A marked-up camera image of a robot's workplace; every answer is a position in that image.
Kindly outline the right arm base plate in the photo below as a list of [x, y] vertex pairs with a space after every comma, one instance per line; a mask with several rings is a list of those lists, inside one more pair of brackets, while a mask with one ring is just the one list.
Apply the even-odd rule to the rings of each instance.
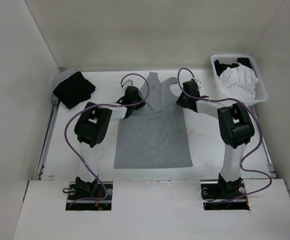
[[206, 211], [250, 210], [246, 196], [236, 199], [246, 193], [244, 181], [240, 178], [235, 182], [202, 181], [201, 197]]

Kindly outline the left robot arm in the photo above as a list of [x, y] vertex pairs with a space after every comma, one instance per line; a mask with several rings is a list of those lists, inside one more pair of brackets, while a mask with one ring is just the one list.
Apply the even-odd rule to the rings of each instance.
[[76, 177], [75, 184], [70, 187], [70, 192], [73, 193], [76, 201], [103, 200], [108, 197], [106, 186], [99, 180], [97, 171], [92, 170], [91, 158], [84, 150], [93, 149], [104, 140], [111, 120], [127, 119], [133, 111], [145, 105], [145, 100], [137, 87], [130, 85], [124, 87], [123, 90], [124, 96], [116, 105], [88, 102], [84, 110], [76, 115], [79, 119], [75, 124], [74, 133], [79, 141], [80, 152], [74, 150], [74, 153], [93, 176], [92, 182], [85, 182], [80, 177]]

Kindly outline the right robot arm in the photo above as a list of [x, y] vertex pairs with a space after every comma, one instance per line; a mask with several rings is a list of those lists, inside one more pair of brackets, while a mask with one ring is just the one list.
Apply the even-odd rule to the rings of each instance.
[[223, 166], [216, 183], [202, 183], [203, 200], [230, 200], [245, 193], [240, 162], [247, 144], [255, 134], [248, 111], [240, 104], [205, 101], [194, 79], [182, 84], [182, 93], [176, 104], [198, 114], [218, 120], [220, 136], [225, 144]]

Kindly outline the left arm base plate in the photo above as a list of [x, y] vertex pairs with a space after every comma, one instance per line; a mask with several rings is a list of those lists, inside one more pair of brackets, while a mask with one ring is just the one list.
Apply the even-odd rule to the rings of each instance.
[[111, 211], [113, 199], [113, 182], [105, 182], [105, 190], [99, 183], [92, 183], [90, 192], [79, 188], [74, 182], [62, 190], [67, 195], [66, 211]]

